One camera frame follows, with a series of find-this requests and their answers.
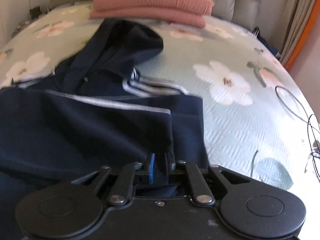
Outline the blue bag beside bed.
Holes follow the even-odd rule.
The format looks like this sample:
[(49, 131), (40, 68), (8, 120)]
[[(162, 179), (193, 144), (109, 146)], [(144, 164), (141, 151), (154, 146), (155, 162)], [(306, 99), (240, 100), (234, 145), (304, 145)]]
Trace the blue bag beside bed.
[(279, 51), (274, 46), (270, 45), (261, 35), (259, 27), (255, 27), (252, 34), (271, 52), (275, 57), (279, 56)]

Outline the navy striped zip hoodie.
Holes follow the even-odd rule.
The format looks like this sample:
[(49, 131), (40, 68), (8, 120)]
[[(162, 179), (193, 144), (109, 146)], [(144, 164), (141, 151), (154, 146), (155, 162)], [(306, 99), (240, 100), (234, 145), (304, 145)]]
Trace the navy striped zip hoodie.
[(1, 89), (1, 239), (20, 239), (15, 207), (25, 195), (104, 165), (122, 168), (155, 154), (208, 166), (203, 103), (138, 64), (163, 51), (152, 29), (105, 20), (54, 74)]

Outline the beige curtain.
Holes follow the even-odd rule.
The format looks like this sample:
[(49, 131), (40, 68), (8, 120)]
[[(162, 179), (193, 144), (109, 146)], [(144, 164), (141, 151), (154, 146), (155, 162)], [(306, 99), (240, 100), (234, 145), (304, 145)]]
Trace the beige curtain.
[(319, 0), (287, 0), (284, 11), (284, 41), (281, 64), (290, 69), (306, 42), (319, 14)]

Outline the folded pink blanket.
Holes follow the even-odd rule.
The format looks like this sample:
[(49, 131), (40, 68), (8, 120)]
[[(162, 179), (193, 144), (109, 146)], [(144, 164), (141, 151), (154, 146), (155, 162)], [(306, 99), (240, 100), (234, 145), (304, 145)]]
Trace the folded pink blanket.
[(154, 18), (204, 28), (213, 6), (213, 0), (93, 0), (90, 17)]

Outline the floral green bedspread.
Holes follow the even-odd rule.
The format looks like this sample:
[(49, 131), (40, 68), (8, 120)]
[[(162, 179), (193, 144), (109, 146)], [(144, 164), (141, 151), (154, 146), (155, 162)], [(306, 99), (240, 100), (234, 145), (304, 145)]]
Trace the floral green bedspread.
[[(1, 86), (51, 74), (82, 49), (101, 20), (90, 3), (59, 7), (1, 46)], [(142, 75), (173, 81), (203, 98), (211, 163), (292, 193), (319, 192), (319, 127), (292, 77), (244, 28), (213, 16), (203, 29), (160, 20), (164, 50)]]

